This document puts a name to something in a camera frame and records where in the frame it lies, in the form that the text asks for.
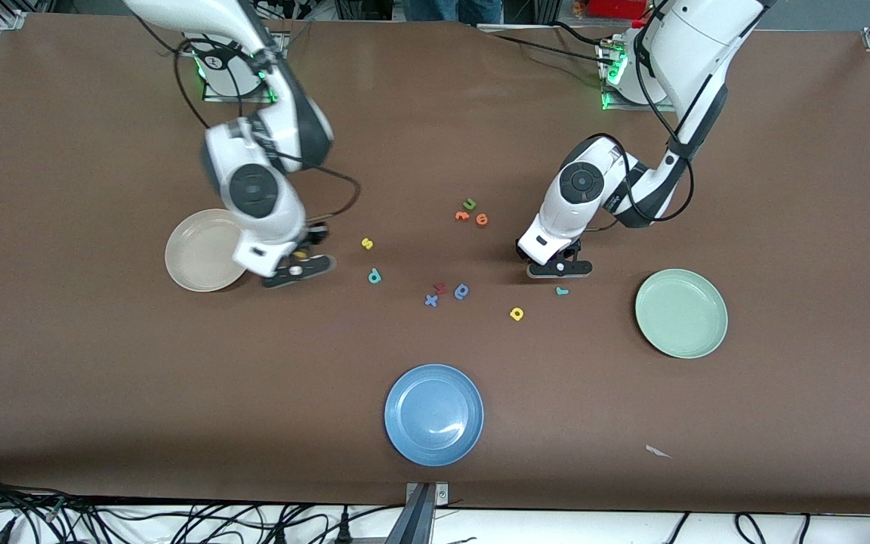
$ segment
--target robotic arm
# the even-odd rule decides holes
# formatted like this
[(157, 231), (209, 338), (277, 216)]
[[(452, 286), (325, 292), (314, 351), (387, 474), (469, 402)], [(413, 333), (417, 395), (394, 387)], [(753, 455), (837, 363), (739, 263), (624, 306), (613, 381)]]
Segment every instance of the robotic arm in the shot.
[[(579, 237), (600, 207), (630, 228), (663, 218), (677, 182), (723, 109), (731, 60), (774, 2), (661, 0), (644, 28), (614, 37), (615, 48), (624, 52), (622, 73), (609, 73), (604, 84), (635, 104), (669, 97), (680, 124), (656, 169), (622, 151), (607, 134), (594, 135), (569, 153), (518, 241), (530, 277), (589, 275), (593, 265), (576, 255)], [(627, 67), (628, 59), (636, 62)]]
[(268, 288), (331, 271), (329, 255), (307, 250), (327, 236), (308, 227), (290, 172), (322, 165), (334, 142), (331, 125), (291, 72), (249, 0), (125, 0), (138, 17), (181, 32), (238, 42), (276, 104), (208, 128), (202, 159), (211, 185), (242, 228), (234, 261)]

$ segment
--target jeans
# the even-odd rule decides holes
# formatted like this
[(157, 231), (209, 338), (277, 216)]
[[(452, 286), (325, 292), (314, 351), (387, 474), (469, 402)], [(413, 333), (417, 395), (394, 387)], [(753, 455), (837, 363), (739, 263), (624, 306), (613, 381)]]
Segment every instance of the jeans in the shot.
[(497, 24), (501, 0), (406, 0), (407, 20), (457, 20), (469, 25)]

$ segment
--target plate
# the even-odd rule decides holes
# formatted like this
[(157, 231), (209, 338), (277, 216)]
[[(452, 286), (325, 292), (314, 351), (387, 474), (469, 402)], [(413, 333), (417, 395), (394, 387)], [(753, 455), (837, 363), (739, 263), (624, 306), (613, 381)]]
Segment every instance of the plate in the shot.
[(727, 335), (727, 306), (700, 274), (672, 268), (653, 274), (636, 295), (636, 323), (664, 354), (695, 359), (711, 354)]
[(422, 365), (405, 372), (384, 405), (384, 427), (411, 462), (445, 467), (472, 451), (483, 433), (483, 397), (458, 369)]
[(166, 271), (191, 292), (215, 292), (237, 281), (245, 268), (234, 261), (241, 227), (228, 210), (187, 217), (166, 241)]

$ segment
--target brown tabletop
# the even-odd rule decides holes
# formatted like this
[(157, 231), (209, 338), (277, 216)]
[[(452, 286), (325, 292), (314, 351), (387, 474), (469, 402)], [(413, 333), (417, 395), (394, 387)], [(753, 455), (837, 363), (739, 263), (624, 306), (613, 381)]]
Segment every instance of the brown tabletop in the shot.
[[(338, 269), (211, 294), (163, 265), (173, 227), (220, 200), (158, 51), (127, 17), (35, 14), (0, 42), (0, 479), (375, 503), (446, 480), (475, 506), (870, 512), (859, 35), (755, 33), (686, 214), (585, 235), (594, 274), (552, 283), (526, 277), (514, 240), (560, 161), (608, 131), (655, 164), (653, 115), (600, 110), (585, 60), (459, 24), (314, 24), (290, 59), (334, 125), (328, 164), (365, 185), (323, 246)], [(311, 213), (348, 197), (318, 172), (291, 179)], [(453, 220), (469, 197), (484, 230)], [(727, 301), (705, 358), (660, 354), (636, 326), (640, 283), (671, 267)], [(425, 306), (438, 282), (470, 295)], [(387, 390), (430, 362), (462, 369), (486, 404), (480, 442), (448, 468), (411, 464), (384, 433)]]

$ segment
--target red box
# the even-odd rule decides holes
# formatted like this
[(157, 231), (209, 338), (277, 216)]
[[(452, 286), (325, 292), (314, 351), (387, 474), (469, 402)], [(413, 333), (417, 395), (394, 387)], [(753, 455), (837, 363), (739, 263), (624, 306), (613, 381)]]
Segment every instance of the red box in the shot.
[(646, 0), (590, 0), (587, 11), (597, 17), (638, 20), (646, 11)]

